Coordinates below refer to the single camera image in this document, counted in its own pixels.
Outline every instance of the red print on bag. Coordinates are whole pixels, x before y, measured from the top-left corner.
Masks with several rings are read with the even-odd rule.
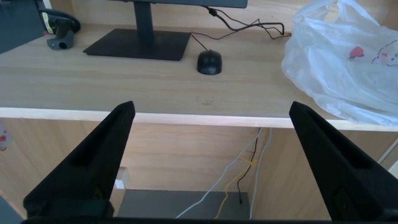
[[[361,47],[356,47],[354,50],[349,53],[349,59],[354,59],[356,57],[363,57],[365,54],[363,54],[363,49]]]

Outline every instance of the black mouse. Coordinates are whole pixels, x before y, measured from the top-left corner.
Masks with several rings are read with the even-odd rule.
[[[223,69],[221,54],[214,50],[206,50],[198,57],[198,72],[204,75],[217,75]]]

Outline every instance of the wire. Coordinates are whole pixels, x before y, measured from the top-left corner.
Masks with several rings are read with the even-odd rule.
[[[223,202],[221,203],[220,208],[218,209],[218,213],[217,213],[216,217],[214,217],[214,219],[217,219],[217,218],[219,217],[219,215],[220,215],[220,213],[221,213],[221,211],[222,211],[222,209],[223,209],[223,207],[224,207],[224,203],[225,203],[225,201],[228,199],[228,187],[229,187],[236,179],[238,179],[238,178],[244,173],[245,170],[247,170],[250,166],[256,164],[257,161],[256,161],[256,162],[253,162],[253,161],[250,162],[250,161],[248,161],[248,162],[249,162],[249,165],[248,165],[247,167],[245,167],[245,168],[242,170],[242,172],[240,172],[236,177],[234,177],[234,179],[232,179],[231,182],[230,182],[229,184],[227,184],[227,186],[225,187],[225,190],[224,190],[224,192],[225,192],[225,198],[224,198]]]
[[[187,211],[191,210],[193,207],[197,206],[198,204],[202,203],[202,201],[206,198],[206,196],[217,186],[217,184],[222,180],[222,178],[225,176],[226,171],[242,156],[242,154],[246,151],[246,149],[251,145],[252,142],[254,142],[254,140],[256,140],[260,134],[262,132],[262,129],[260,130],[260,132],[257,134],[257,136],[251,140],[244,148],[243,150],[239,153],[239,155],[228,165],[225,167],[225,170],[223,172],[223,174],[221,175],[221,177],[215,182],[215,184],[204,194],[204,196],[197,201],[196,203],[194,203],[193,205],[189,206],[187,209],[185,209],[182,213],[180,213],[179,215],[177,215],[177,217],[175,218],[180,218],[183,214],[185,214]]]
[[[234,18],[232,18],[231,16],[229,16],[227,13],[225,13],[224,11],[222,11],[222,10],[219,10],[219,9],[215,9],[216,11],[218,11],[218,12],[220,12],[220,13],[222,13],[222,14],[224,14],[228,19],[231,19],[232,21],[235,21],[235,22],[238,22],[238,23],[240,23],[240,24],[242,24],[242,25],[245,25],[245,26],[248,26],[249,24],[245,24],[244,22],[242,22],[242,21],[239,21],[239,20],[237,20],[237,19],[234,19]],[[261,27],[261,28],[263,28],[263,29],[265,29],[265,30],[267,30],[267,29],[275,29],[276,31],[278,31],[281,35],[283,35],[283,33],[278,29],[278,28],[276,28],[276,27],[269,27],[269,28],[265,28],[263,25],[258,25],[259,27]]]
[[[191,32],[191,36],[205,49],[207,50],[207,48],[203,45],[203,43],[201,43],[194,35],[194,32]]]
[[[210,35],[201,34],[201,33],[197,33],[197,32],[191,32],[191,34],[203,35],[203,36],[208,37],[208,38],[211,38],[211,39],[213,39],[213,40],[221,40],[221,39],[223,39],[223,38],[225,38],[225,37],[227,37],[227,36],[230,36],[230,35],[232,35],[232,34],[235,34],[235,33],[239,32],[239,31],[241,31],[241,30],[244,30],[244,29],[247,29],[247,28],[250,28],[250,27],[254,27],[254,26],[258,26],[258,27],[263,28],[263,29],[268,33],[269,37],[270,37],[272,40],[276,40],[276,39],[281,38],[281,37],[291,37],[291,35],[284,35],[284,33],[285,33],[285,25],[284,25],[283,23],[281,23],[281,22],[264,22],[264,23],[261,23],[261,22],[260,22],[260,19],[256,19],[256,20],[255,20],[254,22],[252,22],[251,24],[246,24],[246,23],[241,22],[241,21],[239,21],[239,20],[237,20],[237,19],[233,19],[232,17],[230,17],[229,15],[227,15],[227,13],[225,13],[225,12],[222,11],[222,10],[219,10],[219,9],[212,9],[212,8],[210,8],[210,7],[207,7],[207,6],[202,6],[202,7],[204,7],[205,9],[207,9],[207,10],[209,11],[209,13],[210,13],[212,16],[215,16],[215,17],[221,19],[221,20],[225,23],[225,25],[226,25],[230,30],[232,30],[233,32],[231,32],[231,33],[229,33],[229,34],[226,34],[226,35],[224,35],[224,36],[222,36],[222,37],[212,37],[212,36],[210,36]],[[228,17],[228,19],[231,19],[232,21],[238,22],[238,23],[240,23],[240,24],[242,24],[242,25],[245,25],[245,27],[242,27],[242,28],[240,28],[240,29],[232,28],[232,27],[225,21],[224,18],[222,18],[221,16],[219,16],[219,15],[217,14],[217,12],[223,13],[226,17]],[[278,28],[276,28],[276,27],[264,27],[263,25],[281,25],[281,26],[282,26],[282,31],[280,31],[280,30],[279,30]],[[275,30],[277,30],[277,31],[281,34],[281,36],[279,36],[279,37],[273,37],[273,36],[271,35],[271,33],[268,31],[268,29],[275,29]]]
[[[254,152],[253,152],[253,154],[252,154],[252,156],[251,156],[250,162],[253,161],[254,155],[256,155],[256,151],[257,151],[257,140],[258,140],[258,138],[256,139],[256,144],[254,145]],[[243,176],[242,176],[242,177],[238,180],[238,182],[236,183],[236,185],[238,186],[239,203],[240,203],[240,204],[242,204],[242,193],[241,193],[241,188],[239,187],[239,183],[240,183],[240,181],[246,176],[246,174],[248,174],[250,168],[251,168],[251,166],[248,167],[248,169],[246,170],[246,172],[243,174]]]
[[[252,219],[254,201],[256,200],[257,182],[259,180],[259,173],[260,173],[260,167],[261,167],[261,162],[262,162],[262,156],[264,155],[264,152],[266,151],[266,149],[269,146],[269,144],[271,143],[271,141],[272,141],[272,128],[270,128],[268,142],[264,146],[264,148],[262,149],[262,152],[261,152],[261,155],[260,155],[260,159],[259,159],[259,165],[257,166],[256,181],[254,182],[253,200],[251,200],[251,205],[250,205],[250,217],[249,217],[250,220]]]
[[[225,12],[223,12],[223,11],[221,11],[221,10],[219,10],[219,9],[212,9],[212,8],[210,8],[210,7],[207,7],[207,6],[205,6],[204,8],[206,8],[212,16],[215,16],[215,17],[219,18],[221,21],[223,21],[224,24],[225,24],[230,30],[232,30],[232,31],[239,32],[239,31],[241,31],[241,30],[244,30],[244,29],[247,29],[247,28],[250,28],[250,27],[254,27],[254,26],[280,25],[280,26],[282,26],[282,32],[279,31],[279,33],[280,33],[281,35],[284,35],[284,34],[285,34],[285,25],[284,25],[283,23],[281,23],[281,22],[259,22],[258,24],[249,24],[249,25],[247,25],[247,24],[245,24],[245,23],[243,23],[243,22],[241,22],[241,21],[238,21],[237,19],[233,19],[233,18],[229,17],[229,15],[227,15]],[[244,24],[244,25],[246,25],[246,26],[245,26],[245,27],[238,28],[238,29],[232,28],[232,27],[229,25],[229,23],[228,23],[224,18],[222,18],[220,15],[218,15],[217,12],[221,12],[221,13],[223,13],[224,15],[226,15],[228,18],[232,19],[233,21],[239,22],[240,24]]]

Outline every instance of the monitor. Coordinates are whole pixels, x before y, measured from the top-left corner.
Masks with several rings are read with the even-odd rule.
[[[245,8],[248,0],[112,0],[134,3],[137,29],[114,29],[83,52],[87,55],[180,61],[189,32],[154,30],[151,4]]]

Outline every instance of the plastic bag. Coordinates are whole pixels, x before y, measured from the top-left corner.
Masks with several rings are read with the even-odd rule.
[[[335,2],[337,20],[324,21]],[[282,69],[299,89],[340,118],[398,125],[398,31],[354,0],[315,0],[293,22]]]

